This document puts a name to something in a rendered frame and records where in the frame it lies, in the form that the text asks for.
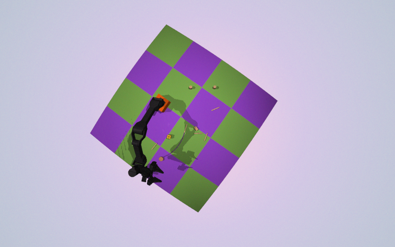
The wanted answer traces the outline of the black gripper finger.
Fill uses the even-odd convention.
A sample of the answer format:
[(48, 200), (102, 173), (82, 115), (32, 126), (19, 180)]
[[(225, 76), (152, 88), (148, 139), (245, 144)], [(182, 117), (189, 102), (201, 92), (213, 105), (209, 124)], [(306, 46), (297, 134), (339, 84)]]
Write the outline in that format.
[(158, 172), (164, 174), (164, 172), (159, 168), (159, 166), (156, 164), (156, 166), (153, 168), (153, 172)]
[(157, 177), (154, 177), (153, 179), (152, 179), (152, 181), (151, 181), (151, 184), (152, 183), (155, 183), (155, 182), (162, 182), (160, 179), (158, 179)]

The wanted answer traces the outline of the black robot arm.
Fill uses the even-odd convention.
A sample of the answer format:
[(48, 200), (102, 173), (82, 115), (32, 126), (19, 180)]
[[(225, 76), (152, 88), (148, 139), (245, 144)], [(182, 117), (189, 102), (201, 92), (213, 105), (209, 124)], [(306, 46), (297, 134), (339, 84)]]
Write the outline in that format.
[[(135, 177), (139, 173), (141, 173), (142, 168), (145, 166), (147, 160), (146, 156), (144, 155), (142, 151), (142, 145), (141, 142), (145, 139), (146, 132), (147, 132), (147, 124), (149, 123), (152, 115), (154, 114), (155, 111), (158, 111), (159, 108), (163, 107), (165, 104), (165, 101), (162, 98), (156, 98), (153, 97), (150, 101), (150, 107), (145, 113), (144, 117), (141, 119), (141, 121), (135, 123), (135, 125), (132, 128), (132, 145), (135, 150), (135, 160), (133, 161), (134, 166), (128, 171), (128, 175), (130, 177)], [(135, 133), (143, 135), (140, 140), (136, 140), (135, 138)], [(142, 172), (142, 182), (146, 182), (146, 178), (148, 175), (149, 171), (143, 170)]]

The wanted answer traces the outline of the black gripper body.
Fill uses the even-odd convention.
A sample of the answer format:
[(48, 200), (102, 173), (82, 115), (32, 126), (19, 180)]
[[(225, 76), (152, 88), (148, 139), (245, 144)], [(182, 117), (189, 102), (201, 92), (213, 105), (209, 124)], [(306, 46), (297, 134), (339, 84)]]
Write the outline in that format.
[(149, 173), (148, 173), (148, 175), (147, 175), (147, 178), (149, 178), (149, 179), (147, 180), (147, 185), (151, 185), (151, 181), (152, 181), (152, 179), (154, 178), (154, 177), (153, 177), (153, 168), (156, 166), (156, 164), (157, 164), (157, 162), (156, 162), (156, 161), (153, 161), (153, 162), (150, 164), (150, 168), (147, 168), (147, 166), (144, 166), (144, 167), (142, 168), (142, 170), (141, 170), (141, 173), (143, 172), (143, 170), (149, 171)]

